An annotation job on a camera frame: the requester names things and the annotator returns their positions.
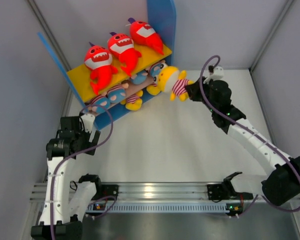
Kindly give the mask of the yellow frog plush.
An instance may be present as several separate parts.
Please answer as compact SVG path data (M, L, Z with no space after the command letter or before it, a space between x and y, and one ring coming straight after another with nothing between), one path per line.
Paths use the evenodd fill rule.
M178 98L184 102L189 98L186 86L192 85L194 81L187 78L185 70L180 71L175 66L162 63L160 72L154 77L154 83L157 84L161 92L169 94L170 101Z
M152 96L157 96L161 92L158 85L155 83L148 85L146 91Z

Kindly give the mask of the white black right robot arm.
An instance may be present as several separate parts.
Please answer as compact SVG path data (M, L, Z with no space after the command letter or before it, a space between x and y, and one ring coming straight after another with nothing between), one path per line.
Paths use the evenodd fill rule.
M214 124L237 141L263 168L265 174L235 172L223 180L223 192L230 199L241 193L260 195L279 207L300 194L300 156L291 157L278 149L252 126L246 115L232 105L232 91L223 80L204 83L199 79L186 86L189 98L202 102Z

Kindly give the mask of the yellow frog plush face down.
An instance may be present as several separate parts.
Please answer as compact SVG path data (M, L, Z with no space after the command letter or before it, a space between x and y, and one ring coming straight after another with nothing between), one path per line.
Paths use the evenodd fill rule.
M120 103L122 105L124 105L126 109L128 109L130 111L138 111L143 104L143 100L141 99L142 96L143 96L143 91L139 90L138 92L127 97Z

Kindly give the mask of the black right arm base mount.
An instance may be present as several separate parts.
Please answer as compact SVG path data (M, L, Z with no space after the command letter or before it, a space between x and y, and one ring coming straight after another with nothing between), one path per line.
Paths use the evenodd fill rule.
M222 183L208 184L207 186L208 199L213 202L221 202L223 200L253 200L254 196L251 193L233 193L228 190Z

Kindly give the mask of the yellow frog plush back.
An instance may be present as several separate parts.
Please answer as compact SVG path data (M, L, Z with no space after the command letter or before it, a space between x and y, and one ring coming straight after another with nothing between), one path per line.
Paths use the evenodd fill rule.
M169 94L170 101L178 98L184 102L189 98L186 86L192 85L194 81L187 78L185 70L180 71L175 66L162 63L160 72L154 77L154 83L157 84L161 92Z

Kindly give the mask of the red shark plush mouth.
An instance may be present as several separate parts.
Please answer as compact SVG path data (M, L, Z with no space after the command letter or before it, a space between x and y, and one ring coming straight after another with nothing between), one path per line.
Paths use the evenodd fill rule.
M107 47L111 54L113 54L121 64L121 69L129 76L138 65L139 58L142 54L135 49L132 38L124 33L110 33L111 37L107 41Z

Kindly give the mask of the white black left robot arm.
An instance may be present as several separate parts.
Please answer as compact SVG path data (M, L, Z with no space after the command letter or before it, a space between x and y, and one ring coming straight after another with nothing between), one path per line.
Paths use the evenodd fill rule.
M80 240L83 218L91 200L103 194L100 178L83 173L77 190L70 196L73 170L78 163L75 153L91 148L99 141L100 132L93 131L95 116L81 113L60 119L60 129L46 145L48 166L47 186L43 210L38 224L32 226L34 240Z

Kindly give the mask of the boy doll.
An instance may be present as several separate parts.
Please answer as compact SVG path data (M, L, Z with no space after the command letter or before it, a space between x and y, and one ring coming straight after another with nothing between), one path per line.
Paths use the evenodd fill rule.
M150 75L151 77L155 77L156 75L158 75L161 72L161 65L166 66L166 60L162 59L156 63L154 63L153 65L151 65L149 68L146 69L146 71L148 72L148 75Z
M89 102L89 107L87 108L87 110L96 114L102 114L105 112L102 107L108 109L110 104L110 100L106 96L98 95Z
M148 72L146 70L142 70L129 78L129 81L134 85L140 85L146 81L148 76Z
M128 83L121 83L111 87L106 96L112 104L117 104L126 98L126 89L129 87Z

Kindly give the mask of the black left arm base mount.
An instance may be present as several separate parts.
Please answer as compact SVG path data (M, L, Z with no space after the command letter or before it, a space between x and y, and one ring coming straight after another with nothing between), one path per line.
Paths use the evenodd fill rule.
M101 184L96 189L96 194L92 197L92 201L96 201L106 196L118 197L119 185L118 184Z

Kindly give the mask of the red shark plush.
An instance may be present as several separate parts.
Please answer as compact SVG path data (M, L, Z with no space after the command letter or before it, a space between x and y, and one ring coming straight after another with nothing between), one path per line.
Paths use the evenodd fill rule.
M135 43L147 46L160 55L164 54L164 44L161 36L149 23L135 20L133 17L130 17L127 21L129 22L130 37Z
M90 70L90 86L92 91L99 95L112 81L113 74L118 69L112 65L113 56L103 46L89 42L90 48L84 57L84 65Z

